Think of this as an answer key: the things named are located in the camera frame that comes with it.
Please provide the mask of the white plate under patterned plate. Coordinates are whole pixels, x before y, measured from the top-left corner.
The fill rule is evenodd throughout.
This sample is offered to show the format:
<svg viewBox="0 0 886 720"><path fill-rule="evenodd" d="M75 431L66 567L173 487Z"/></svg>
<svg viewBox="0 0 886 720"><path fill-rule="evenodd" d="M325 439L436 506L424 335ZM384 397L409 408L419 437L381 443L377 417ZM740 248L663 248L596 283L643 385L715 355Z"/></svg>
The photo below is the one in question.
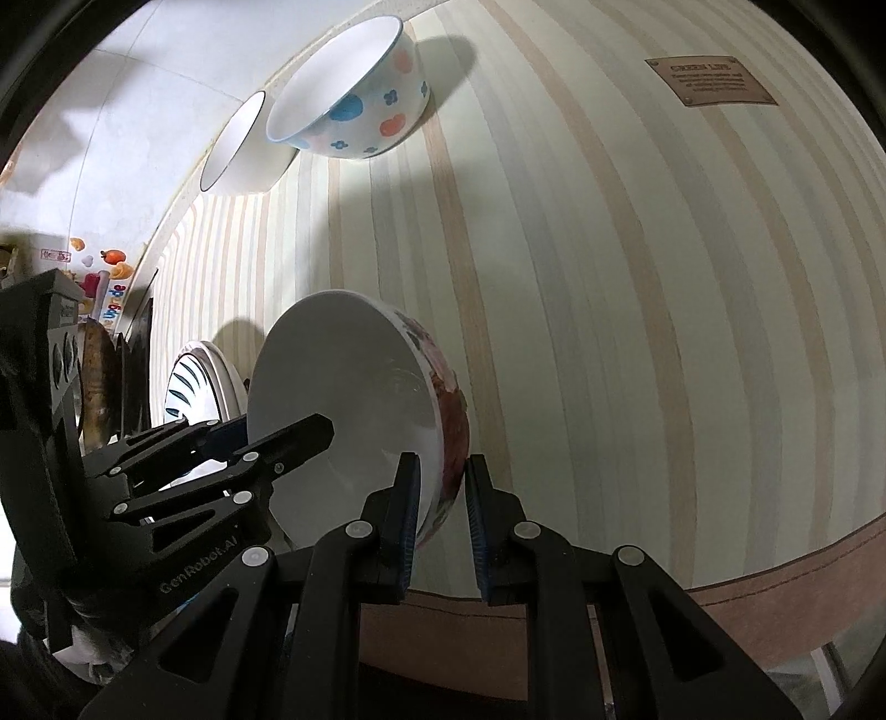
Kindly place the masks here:
<svg viewBox="0 0 886 720"><path fill-rule="evenodd" d="M216 345L207 341L189 342L180 351L179 357L183 352L194 352L209 366L222 411L222 420L219 423L237 419L237 417L246 413L246 407L248 406L246 385L243 384L243 379L240 377L239 372L226 360L226 357Z"/></svg>

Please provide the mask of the colourful cartoon wall sticker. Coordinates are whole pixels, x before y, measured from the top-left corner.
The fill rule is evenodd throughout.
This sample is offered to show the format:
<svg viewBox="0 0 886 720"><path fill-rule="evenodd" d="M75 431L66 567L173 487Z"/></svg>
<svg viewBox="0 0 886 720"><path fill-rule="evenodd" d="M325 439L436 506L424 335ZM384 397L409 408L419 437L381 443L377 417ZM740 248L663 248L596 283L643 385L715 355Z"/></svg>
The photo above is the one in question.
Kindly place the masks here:
<svg viewBox="0 0 886 720"><path fill-rule="evenodd" d="M74 235L40 240L34 262L38 270L60 270L80 287L81 318L91 318L105 330L116 328L135 273L133 256Z"/></svg>

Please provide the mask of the white bowl blue floral pattern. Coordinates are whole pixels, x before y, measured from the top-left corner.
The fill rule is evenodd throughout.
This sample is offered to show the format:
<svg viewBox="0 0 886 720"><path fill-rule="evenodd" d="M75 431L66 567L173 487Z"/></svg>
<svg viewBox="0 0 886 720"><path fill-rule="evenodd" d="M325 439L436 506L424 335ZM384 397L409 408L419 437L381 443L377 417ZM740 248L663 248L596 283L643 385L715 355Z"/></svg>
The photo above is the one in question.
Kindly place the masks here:
<svg viewBox="0 0 886 720"><path fill-rule="evenodd" d="M293 72L266 136L299 152L369 159L404 140L431 97L401 18L382 15L329 39Z"/></svg>

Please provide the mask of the plate with blue leaf pattern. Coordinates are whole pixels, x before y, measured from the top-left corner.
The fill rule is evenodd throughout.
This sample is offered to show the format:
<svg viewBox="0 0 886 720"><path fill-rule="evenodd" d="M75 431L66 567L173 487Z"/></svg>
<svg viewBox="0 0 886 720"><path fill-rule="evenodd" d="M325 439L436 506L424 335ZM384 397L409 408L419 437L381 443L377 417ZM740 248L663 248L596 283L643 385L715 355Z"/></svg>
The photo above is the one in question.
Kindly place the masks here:
<svg viewBox="0 0 886 720"><path fill-rule="evenodd" d="M207 363L194 352L183 352L173 364L161 404L162 420L221 421L217 389Z"/></svg>

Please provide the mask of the brown label patch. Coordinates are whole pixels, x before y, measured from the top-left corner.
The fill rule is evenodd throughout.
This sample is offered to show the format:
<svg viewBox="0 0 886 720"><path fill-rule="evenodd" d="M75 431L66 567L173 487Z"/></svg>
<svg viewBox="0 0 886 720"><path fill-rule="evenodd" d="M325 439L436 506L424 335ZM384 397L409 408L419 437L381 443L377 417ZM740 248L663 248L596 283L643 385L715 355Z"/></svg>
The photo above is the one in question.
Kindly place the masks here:
<svg viewBox="0 0 886 720"><path fill-rule="evenodd" d="M676 55L647 59L685 106L776 105L774 95L736 57Z"/></svg>

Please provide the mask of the white bowl red floral outside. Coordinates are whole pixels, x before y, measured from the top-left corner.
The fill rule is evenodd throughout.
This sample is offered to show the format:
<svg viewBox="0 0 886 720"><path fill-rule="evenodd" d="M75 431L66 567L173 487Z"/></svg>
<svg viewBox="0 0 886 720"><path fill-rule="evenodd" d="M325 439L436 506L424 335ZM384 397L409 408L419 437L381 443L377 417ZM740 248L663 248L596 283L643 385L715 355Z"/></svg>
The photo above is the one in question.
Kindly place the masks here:
<svg viewBox="0 0 886 720"><path fill-rule="evenodd" d="M467 402L455 372L419 322L357 292L299 300L275 322L249 388L249 440L308 415L331 420L329 449L285 474L270 513L298 548L359 514L392 485L406 451L420 460L416 540L443 525L468 456Z"/></svg>

